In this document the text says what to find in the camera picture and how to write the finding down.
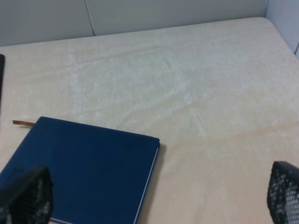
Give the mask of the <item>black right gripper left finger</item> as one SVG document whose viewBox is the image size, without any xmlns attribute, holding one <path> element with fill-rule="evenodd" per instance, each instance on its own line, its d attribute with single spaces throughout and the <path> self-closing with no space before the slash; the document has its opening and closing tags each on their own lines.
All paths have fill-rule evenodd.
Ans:
<svg viewBox="0 0 299 224">
<path fill-rule="evenodd" d="M 47 224 L 53 212 L 53 182 L 46 167 L 37 167 L 0 191 L 2 224 Z"/>
</svg>

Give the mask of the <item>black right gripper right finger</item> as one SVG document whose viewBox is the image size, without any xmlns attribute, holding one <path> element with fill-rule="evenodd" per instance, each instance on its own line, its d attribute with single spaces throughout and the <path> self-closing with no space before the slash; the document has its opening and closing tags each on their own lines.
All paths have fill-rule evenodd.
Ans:
<svg viewBox="0 0 299 224">
<path fill-rule="evenodd" d="M 275 224 L 299 222 L 299 168 L 286 162 L 273 162 L 267 191 L 267 206 Z"/>
</svg>

